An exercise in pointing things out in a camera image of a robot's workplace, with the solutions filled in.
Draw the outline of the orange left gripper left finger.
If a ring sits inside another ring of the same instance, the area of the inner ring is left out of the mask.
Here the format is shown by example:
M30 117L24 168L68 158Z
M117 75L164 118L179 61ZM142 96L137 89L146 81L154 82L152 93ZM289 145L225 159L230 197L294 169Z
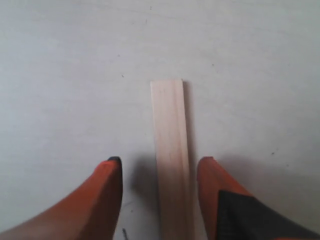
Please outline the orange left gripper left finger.
M111 240L123 199L121 158L102 161L73 192L0 234L2 240Z

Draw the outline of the orange black-padded left gripper right finger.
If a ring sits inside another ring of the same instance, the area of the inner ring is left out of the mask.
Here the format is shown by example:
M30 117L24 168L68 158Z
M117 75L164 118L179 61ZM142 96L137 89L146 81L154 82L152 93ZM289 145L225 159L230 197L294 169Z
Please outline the orange black-padded left gripper right finger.
M212 156L197 164L198 202L209 240L318 240L319 234L264 205Z

